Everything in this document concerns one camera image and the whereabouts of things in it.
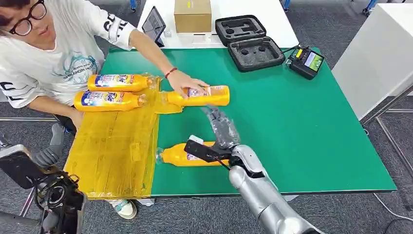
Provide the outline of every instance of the green table mat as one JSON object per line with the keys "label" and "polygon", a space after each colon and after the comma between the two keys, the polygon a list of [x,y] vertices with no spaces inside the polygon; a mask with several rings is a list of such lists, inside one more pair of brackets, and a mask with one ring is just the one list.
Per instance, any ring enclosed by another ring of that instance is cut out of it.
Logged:
{"label": "green table mat", "polygon": [[[283,194],[396,189],[326,62],[306,80],[285,65],[241,73],[226,49],[163,51],[193,78],[230,87],[230,104],[221,109]],[[135,51],[112,50],[102,69],[103,74],[143,72],[162,75]],[[171,90],[166,81],[161,87]],[[190,135],[214,140],[199,107],[160,116],[158,147],[186,142]],[[223,167],[155,166],[152,196],[236,193]]]}

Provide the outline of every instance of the red bracelet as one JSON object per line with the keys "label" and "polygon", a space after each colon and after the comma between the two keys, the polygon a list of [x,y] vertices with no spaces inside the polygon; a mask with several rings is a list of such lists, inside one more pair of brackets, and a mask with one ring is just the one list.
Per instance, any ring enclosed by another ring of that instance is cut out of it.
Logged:
{"label": "red bracelet", "polygon": [[172,69],[165,75],[165,79],[168,79],[168,76],[169,76],[173,71],[176,71],[176,70],[178,70],[178,68],[176,68],[176,67],[172,68]]}

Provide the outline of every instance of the yellow bottle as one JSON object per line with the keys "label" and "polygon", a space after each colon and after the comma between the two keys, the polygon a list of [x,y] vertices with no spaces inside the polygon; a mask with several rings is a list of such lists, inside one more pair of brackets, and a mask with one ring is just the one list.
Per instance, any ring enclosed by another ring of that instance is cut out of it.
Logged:
{"label": "yellow bottle", "polygon": [[144,75],[91,75],[90,91],[139,92],[156,85],[156,77]]}
{"label": "yellow bottle", "polygon": [[128,111],[144,105],[145,98],[125,92],[86,91],[75,95],[75,107],[83,112]]}
{"label": "yellow bottle", "polygon": [[[184,151],[186,143],[181,143],[169,149],[158,149],[156,155],[157,161],[170,163],[178,167],[201,167],[201,166],[221,166],[219,162],[205,162],[202,159],[190,155]],[[213,141],[204,142],[206,146],[212,146]],[[228,159],[222,160],[225,165],[228,165]]]}
{"label": "yellow bottle", "polygon": [[229,87],[226,85],[206,87],[204,95],[195,89],[185,88],[184,91],[188,95],[187,99],[175,91],[167,92],[165,99],[178,106],[226,106],[229,103]]}

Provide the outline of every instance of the floor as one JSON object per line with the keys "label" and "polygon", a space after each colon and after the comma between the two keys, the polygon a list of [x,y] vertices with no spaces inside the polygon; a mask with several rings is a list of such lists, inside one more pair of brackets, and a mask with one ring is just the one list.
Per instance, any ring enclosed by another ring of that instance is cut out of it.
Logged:
{"label": "floor", "polygon": [[[128,1],[116,0],[115,4],[95,3],[125,20],[137,24],[143,4],[139,4],[138,14],[129,12]],[[319,0],[292,1],[287,16],[299,41],[305,45],[319,47],[333,68],[353,36],[365,21],[360,14],[367,5],[366,0]],[[109,44],[98,40],[107,52]],[[399,108],[413,108],[413,97],[398,104]],[[29,109],[15,110],[6,103],[0,103],[0,116],[38,117],[47,116]],[[389,128],[400,148],[413,163],[413,115],[385,114],[383,122]],[[22,143],[33,151],[47,146],[50,140],[51,124],[1,123],[0,133],[8,134],[15,143]],[[369,137],[383,163],[398,187],[397,192],[379,194],[383,201],[397,214],[413,217],[413,179],[409,176],[391,144],[377,122],[367,126]],[[67,155],[73,138],[65,136],[64,155]],[[29,191],[20,189],[3,172],[0,172],[0,210],[19,213]],[[308,221],[329,234],[380,234],[394,219],[372,194],[346,195],[303,195],[291,205]],[[262,234],[263,230],[253,218],[247,205],[239,197],[201,199],[158,199],[151,207],[139,206],[138,217],[134,220],[121,219],[104,201],[89,203],[85,215],[85,234]],[[30,217],[37,217],[33,207]],[[36,233],[29,227],[0,224],[0,234]],[[413,233],[413,224],[397,222],[389,229],[389,234]]]}

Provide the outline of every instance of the cardboard box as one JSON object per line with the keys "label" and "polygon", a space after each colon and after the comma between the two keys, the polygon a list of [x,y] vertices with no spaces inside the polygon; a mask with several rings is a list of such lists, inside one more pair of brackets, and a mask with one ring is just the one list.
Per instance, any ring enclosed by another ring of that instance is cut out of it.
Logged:
{"label": "cardboard box", "polygon": [[175,0],[177,33],[211,32],[211,2],[209,0]]}

